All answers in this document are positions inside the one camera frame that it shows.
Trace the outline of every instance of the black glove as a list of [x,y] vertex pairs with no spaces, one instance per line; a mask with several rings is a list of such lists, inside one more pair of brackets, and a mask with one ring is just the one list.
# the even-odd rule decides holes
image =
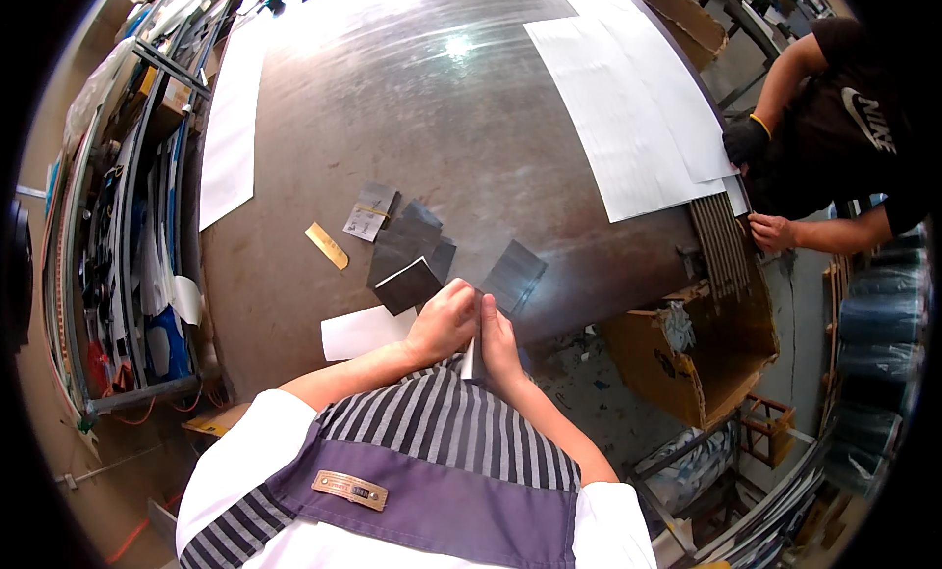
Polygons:
[[760,157],[769,145],[769,132],[753,116],[736,122],[723,133],[723,145],[729,161],[738,167]]

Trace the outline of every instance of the hand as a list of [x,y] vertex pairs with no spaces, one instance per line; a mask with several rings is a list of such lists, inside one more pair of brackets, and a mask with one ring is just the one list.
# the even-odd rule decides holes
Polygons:
[[751,213],[749,222],[753,226],[756,245],[767,253],[777,253],[796,245],[794,225],[783,217]]
[[762,124],[749,117],[726,128],[723,133],[723,145],[729,161],[741,167],[742,163],[762,155],[769,145],[769,132]]
[[497,301],[488,293],[480,300],[480,351],[490,380],[501,392],[520,380],[524,369],[517,354],[511,320],[497,311]]
[[454,279],[426,302],[402,348],[416,366],[445,360],[474,336],[474,287]]

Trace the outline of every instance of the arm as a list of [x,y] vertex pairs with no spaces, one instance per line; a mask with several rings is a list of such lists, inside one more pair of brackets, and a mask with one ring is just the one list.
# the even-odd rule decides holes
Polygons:
[[738,167],[761,156],[778,126],[785,107],[805,78],[824,72],[827,60],[818,47],[814,34],[789,45],[782,56],[772,62],[759,95],[755,112],[724,131],[723,145],[729,161]]
[[454,279],[425,304],[406,340],[302,375],[279,389],[319,412],[347,396],[392,385],[467,344],[475,332],[474,295],[474,287]]
[[598,446],[526,377],[517,356],[513,326],[497,311],[493,295],[481,300],[481,352],[490,375],[488,381],[533,428],[579,464],[583,487],[595,481],[619,482]]
[[827,60],[813,33],[789,45],[780,57],[775,58],[762,85],[754,113],[769,133],[775,131],[782,119],[782,112],[798,92],[798,85],[808,77],[823,73],[827,66]]
[[889,241],[887,209],[879,205],[854,220],[793,222],[778,216],[750,214],[753,238],[766,252],[810,248],[835,255],[852,255]]

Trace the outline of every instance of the person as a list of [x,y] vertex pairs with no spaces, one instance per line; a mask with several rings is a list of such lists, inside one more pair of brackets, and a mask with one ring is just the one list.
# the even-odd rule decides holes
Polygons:
[[[742,168],[760,249],[852,254],[921,222],[926,192],[899,93],[864,28],[832,17],[811,30],[775,59],[755,111],[727,128],[724,146]],[[887,198],[854,220],[796,222],[874,193]]]
[[475,294],[455,279],[406,340],[259,394],[186,486],[181,566],[655,567],[634,489],[524,373],[493,295],[487,389],[459,376]]

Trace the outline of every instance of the apron label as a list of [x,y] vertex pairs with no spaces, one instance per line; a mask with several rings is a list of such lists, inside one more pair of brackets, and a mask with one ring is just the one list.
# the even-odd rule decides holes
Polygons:
[[386,506],[386,495],[389,492],[375,483],[363,481],[352,475],[337,473],[336,471],[317,471],[317,477],[311,483],[315,492],[332,493],[340,495],[348,501],[372,508],[382,512]]

